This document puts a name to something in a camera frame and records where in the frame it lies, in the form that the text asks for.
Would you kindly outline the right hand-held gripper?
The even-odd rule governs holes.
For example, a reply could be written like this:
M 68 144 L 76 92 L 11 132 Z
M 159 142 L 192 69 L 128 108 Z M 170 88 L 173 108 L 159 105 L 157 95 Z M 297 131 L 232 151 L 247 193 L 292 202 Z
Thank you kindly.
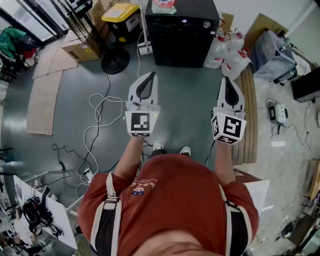
M 247 124 L 244 110 L 245 97 L 239 86 L 229 77 L 224 77 L 211 118 L 213 139 L 229 145 L 240 142 Z

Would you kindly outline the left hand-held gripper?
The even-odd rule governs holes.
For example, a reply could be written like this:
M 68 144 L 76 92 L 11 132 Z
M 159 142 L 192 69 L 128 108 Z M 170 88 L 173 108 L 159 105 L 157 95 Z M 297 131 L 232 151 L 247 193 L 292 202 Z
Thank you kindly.
M 138 78 L 129 88 L 128 100 L 125 112 L 128 134 L 131 137 L 149 137 L 161 111 L 157 105 L 157 74 L 152 71 Z

